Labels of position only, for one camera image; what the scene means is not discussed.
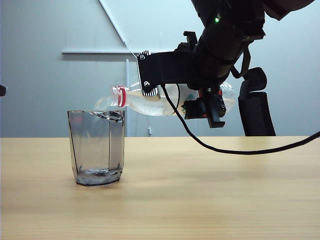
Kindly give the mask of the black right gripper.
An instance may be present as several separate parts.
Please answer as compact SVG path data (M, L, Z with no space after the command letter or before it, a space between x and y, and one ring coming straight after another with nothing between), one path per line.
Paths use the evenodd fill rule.
M175 80L193 90L206 89L206 107L202 98L185 101L185 119L208 119L210 128L223 128L226 114L222 90L213 89L222 84L229 74L244 76L250 65L249 45L265 36L263 19L213 19L207 23L200 38L193 31L184 31L187 42L176 50L185 52L182 67Z

